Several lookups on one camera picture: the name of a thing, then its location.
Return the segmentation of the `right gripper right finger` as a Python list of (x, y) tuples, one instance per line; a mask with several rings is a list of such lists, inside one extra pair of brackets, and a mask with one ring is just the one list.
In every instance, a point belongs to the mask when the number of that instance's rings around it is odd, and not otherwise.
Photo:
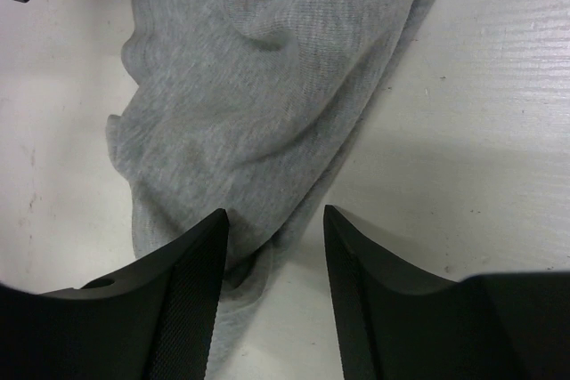
[(373, 242), (334, 206), (323, 231), (345, 378), (568, 378), (567, 272), (453, 282)]

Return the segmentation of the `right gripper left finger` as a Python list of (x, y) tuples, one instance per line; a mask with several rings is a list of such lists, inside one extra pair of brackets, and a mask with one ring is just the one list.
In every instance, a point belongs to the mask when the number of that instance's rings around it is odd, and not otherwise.
[(228, 230), (218, 209), (81, 288), (36, 295), (2, 287), (2, 378), (203, 378)]

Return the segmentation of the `grey tank top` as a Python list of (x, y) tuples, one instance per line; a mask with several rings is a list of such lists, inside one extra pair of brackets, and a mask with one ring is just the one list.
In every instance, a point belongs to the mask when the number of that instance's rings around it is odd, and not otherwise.
[(216, 379), (435, 0), (132, 0), (137, 91), (110, 116), (142, 257), (218, 208), (230, 232)]

